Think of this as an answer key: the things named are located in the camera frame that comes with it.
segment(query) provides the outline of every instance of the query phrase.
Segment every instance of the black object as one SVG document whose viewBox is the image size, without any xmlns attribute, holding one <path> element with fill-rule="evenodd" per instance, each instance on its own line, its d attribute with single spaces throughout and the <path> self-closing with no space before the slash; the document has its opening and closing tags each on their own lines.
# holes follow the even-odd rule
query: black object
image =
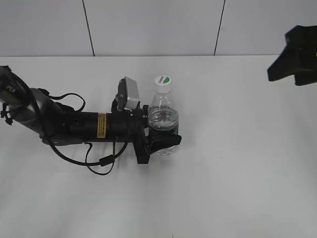
<svg viewBox="0 0 317 238">
<path fill-rule="evenodd" d="M 293 74 L 297 86 L 317 82 L 317 26 L 296 26 L 285 38 L 285 49 L 267 70 L 269 81 Z"/>
<path fill-rule="evenodd" d="M 114 163 L 115 158 L 122 154 L 129 142 L 134 145 L 139 164 L 148 163 L 150 155 L 159 149 L 180 144 L 179 135 L 164 133 L 154 135 L 150 129 L 149 136 L 145 136 L 144 129 L 148 127 L 148 106 L 144 105 L 142 109 L 140 108 L 138 92 L 135 92 L 135 89 L 137 90 L 136 82 L 126 77 L 120 81 L 111 113 L 82 112 L 85 100 L 79 95 L 68 93 L 53 97 L 45 89 L 30 89 L 23 80 L 11 72 L 8 66 L 0 66 L 0 100 L 5 105 L 1 116 L 10 114 L 12 118 L 12 113 L 18 112 L 15 113 L 13 120 L 37 132 L 42 142 L 50 145 L 61 158 L 82 166 L 105 166 Z M 60 100 L 68 95 L 80 97 L 83 106 L 75 111 L 70 106 L 52 100 Z M 128 106 L 135 108 L 133 110 L 126 108 Z M 112 142 L 113 151 L 116 142 L 125 142 L 125 144 L 118 154 L 115 155 L 114 151 L 112 155 L 101 158 L 95 163 L 74 161 L 61 154 L 56 148 L 56 146 L 90 144 L 90 142 Z"/>
</svg>

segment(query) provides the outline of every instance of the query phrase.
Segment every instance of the white tabletop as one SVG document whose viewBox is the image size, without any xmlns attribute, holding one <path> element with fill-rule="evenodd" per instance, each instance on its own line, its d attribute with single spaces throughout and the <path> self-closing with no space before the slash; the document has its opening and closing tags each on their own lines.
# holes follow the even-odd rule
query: white tabletop
<svg viewBox="0 0 317 238">
<path fill-rule="evenodd" d="M 0 237 L 317 237 L 317 84 L 268 82 L 275 59 L 0 58 L 30 87 L 82 95 L 91 112 L 110 111 L 124 76 L 148 104 L 153 79 L 169 75 L 183 137 L 177 152 L 148 165 L 130 145 L 101 177 L 1 120 Z M 83 161 L 87 147 L 61 151 Z M 110 152 L 110 143 L 95 144 L 90 160 Z"/>
</svg>

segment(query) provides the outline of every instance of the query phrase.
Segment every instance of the clear plastic bottle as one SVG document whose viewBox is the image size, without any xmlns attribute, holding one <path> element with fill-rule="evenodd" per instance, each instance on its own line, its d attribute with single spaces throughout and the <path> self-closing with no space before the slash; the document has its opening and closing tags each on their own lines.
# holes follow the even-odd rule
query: clear plastic bottle
<svg viewBox="0 0 317 238">
<path fill-rule="evenodd" d="M 156 92 L 149 106 L 149 127 L 153 130 L 178 134 L 178 112 L 172 94 L 172 80 L 168 76 L 158 76 L 155 80 Z M 160 155 L 169 155 L 175 146 L 159 150 Z"/>
</svg>

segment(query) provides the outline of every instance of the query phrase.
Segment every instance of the white bottle cap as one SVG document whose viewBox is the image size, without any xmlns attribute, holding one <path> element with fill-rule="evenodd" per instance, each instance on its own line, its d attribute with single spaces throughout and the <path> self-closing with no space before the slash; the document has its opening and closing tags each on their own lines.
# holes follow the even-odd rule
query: white bottle cap
<svg viewBox="0 0 317 238">
<path fill-rule="evenodd" d="M 154 83 L 158 93 L 168 93 L 172 90 L 172 79 L 168 76 L 158 76 L 154 79 Z"/>
</svg>

